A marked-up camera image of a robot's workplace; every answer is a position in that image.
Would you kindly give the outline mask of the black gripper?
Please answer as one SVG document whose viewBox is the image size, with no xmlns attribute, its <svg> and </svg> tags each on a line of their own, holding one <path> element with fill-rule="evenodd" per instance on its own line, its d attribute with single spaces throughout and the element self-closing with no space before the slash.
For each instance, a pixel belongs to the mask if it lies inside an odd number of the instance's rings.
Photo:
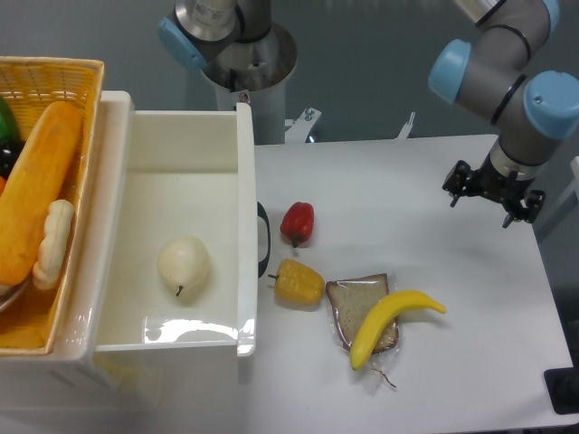
<svg viewBox="0 0 579 434">
<path fill-rule="evenodd" d="M 530 180 L 521 180 L 516 171 L 502 175 L 485 159 L 479 169 L 459 160 L 447 174 L 442 189 L 451 197 L 450 207 L 455 207 L 462 197 L 482 197 L 498 203 L 506 212 L 502 228 L 512 222 L 534 222 L 541 212 L 545 192 L 530 190 Z"/>
</svg>

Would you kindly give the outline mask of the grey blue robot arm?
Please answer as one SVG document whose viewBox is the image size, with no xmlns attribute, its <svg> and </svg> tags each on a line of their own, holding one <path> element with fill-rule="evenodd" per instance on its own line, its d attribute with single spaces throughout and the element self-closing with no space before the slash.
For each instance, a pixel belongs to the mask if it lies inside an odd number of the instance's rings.
<svg viewBox="0 0 579 434">
<path fill-rule="evenodd" d="M 444 182 L 453 200 L 499 203 L 506 222 L 533 222 L 544 192 L 532 188 L 558 145 L 578 125 L 578 81 L 557 71 L 535 77 L 525 66 L 555 30 L 556 1 L 462 1 L 479 28 L 476 43 L 450 42 L 429 74 L 440 98 L 485 118 L 500 134 L 478 169 L 459 162 Z M 285 137 L 286 83 L 297 64 L 291 34 L 267 1 L 178 1 L 157 34 L 168 53 L 213 85 L 221 110 L 252 107 L 260 144 Z"/>
</svg>

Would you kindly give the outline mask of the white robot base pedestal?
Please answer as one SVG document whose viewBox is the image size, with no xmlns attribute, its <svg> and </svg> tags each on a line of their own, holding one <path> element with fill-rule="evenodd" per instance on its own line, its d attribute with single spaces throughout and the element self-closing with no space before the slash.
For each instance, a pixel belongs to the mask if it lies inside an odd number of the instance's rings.
<svg viewBox="0 0 579 434">
<path fill-rule="evenodd" d="M 273 23 L 259 41 L 227 47 L 203 75 L 214 87 L 219 110 L 241 102 L 251 106 L 255 144 L 279 145 L 285 142 L 286 86 L 297 62 L 294 38 Z"/>
</svg>

